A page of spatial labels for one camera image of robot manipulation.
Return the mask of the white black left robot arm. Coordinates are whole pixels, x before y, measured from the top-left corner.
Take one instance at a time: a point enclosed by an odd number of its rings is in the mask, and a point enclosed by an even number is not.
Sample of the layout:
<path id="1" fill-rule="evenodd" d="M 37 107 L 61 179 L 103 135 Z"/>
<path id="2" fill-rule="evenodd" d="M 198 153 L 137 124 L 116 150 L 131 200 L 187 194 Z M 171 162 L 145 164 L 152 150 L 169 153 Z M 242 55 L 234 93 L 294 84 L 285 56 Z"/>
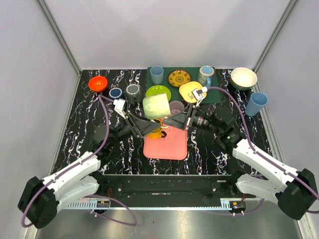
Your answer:
<path id="1" fill-rule="evenodd" d="M 96 141 L 90 150 L 54 174 L 27 181 L 17 205 L 23 213 L 21 225 L 27 228 L 25 220 L 29 220 L 31 226 L 41 229 L 71 203 L 91 195 L 103 197 L 108 185 L 99 169 L 111 159 L 114 144 L 132 135 L 145 137 L 160 126 L 158 119 L 129 113 L 122 127 L 113 131 L 107 119 L 104 139 Z"/>

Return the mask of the yellow glass mug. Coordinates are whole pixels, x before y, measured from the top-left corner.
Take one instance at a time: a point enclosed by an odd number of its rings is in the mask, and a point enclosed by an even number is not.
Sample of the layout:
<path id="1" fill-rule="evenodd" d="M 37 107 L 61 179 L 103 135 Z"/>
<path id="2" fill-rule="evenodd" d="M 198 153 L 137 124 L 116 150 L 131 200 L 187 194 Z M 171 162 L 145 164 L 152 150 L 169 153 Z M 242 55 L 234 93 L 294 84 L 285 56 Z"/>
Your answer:
<path id="1" fill-rule="evenodd" d="M 163 123 L 161 119 L 153 119 L 154 122 L 160 123 L 160 127 L 153 130 L 148 137 L 150 139 L 159 139 L 159 138 L 165 138 L 167 137 L 167 133 L 163 130 Z"/>

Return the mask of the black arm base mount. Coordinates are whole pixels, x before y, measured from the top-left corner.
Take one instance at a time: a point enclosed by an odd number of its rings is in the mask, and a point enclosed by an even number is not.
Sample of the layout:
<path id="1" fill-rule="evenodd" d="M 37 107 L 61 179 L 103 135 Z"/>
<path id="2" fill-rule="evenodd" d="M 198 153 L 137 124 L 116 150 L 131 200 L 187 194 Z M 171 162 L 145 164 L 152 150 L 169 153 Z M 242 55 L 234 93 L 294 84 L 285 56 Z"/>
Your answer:
<path id="1" fill-rule="evenodd" d="M 112 197 L 132 194 L 197 194 L 243 198 L 230 175 L 105 175 L 98 193 Z"/>

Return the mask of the light green ceramic mug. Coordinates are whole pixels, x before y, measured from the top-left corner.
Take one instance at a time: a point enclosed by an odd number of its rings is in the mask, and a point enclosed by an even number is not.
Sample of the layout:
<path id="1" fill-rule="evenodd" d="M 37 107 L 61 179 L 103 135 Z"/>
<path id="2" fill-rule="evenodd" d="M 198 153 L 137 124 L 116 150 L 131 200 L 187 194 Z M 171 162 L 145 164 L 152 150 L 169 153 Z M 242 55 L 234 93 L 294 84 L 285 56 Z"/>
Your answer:
<path id="1" fill-rule="evenodd" d="M 145 117 L 150 120 L 160 119 L 171 115 L 166 94 L 144 98 L 143 109 Z"/>

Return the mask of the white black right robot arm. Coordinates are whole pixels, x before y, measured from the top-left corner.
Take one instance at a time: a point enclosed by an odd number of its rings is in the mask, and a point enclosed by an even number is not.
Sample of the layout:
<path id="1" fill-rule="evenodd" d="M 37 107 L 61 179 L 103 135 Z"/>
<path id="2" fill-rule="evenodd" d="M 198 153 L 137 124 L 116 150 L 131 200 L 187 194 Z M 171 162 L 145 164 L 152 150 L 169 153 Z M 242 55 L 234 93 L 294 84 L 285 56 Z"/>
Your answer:
<path id="1" fill-rule="evenodd" d="M 235 118 L 230 111 L 217 108 L 211 116 L 200 108 L 190 105 L 185 111 L 164 118 L 164 124 L 187 130 L 200 128 L 213 133 L 221 148 L 258 172 L 264 179 L 255 179 L 237 172 L 226 191 L 231 197 L 250 194 L 278 205 L 283 213 L 294 220 L 300 220 L 318 197 L 314 174 L 307 169 L 298 171 L 254 145 L 248 136 L 233 126 Z"/>

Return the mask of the grey ceramic mug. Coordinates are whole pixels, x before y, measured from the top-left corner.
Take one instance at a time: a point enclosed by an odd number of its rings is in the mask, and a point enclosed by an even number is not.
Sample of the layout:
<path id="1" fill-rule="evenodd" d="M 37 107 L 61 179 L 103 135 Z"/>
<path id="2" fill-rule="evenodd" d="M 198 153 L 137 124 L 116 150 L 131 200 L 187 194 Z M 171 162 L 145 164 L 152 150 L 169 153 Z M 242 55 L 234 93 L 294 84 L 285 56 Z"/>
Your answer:
<path id="1" fill-rule="evenodd" d="M 126 96 L 132 105 L 139 104 L 143 100 L 140 86 L 137 84 L 130 84 L 126 87 Z"/>

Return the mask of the dark blue ceramic mug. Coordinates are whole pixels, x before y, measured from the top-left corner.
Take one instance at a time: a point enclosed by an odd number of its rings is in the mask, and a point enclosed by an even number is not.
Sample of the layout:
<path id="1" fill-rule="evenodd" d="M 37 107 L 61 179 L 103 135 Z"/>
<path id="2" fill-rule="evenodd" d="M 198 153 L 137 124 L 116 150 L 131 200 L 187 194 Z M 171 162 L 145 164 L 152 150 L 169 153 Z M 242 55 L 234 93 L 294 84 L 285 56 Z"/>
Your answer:
<path id="1" fill-rule="evenodd" d="M 125 99 L 124 93 L 120 88 L 112 88 L 109 91 L 109 98 L 112 100 Z"/>

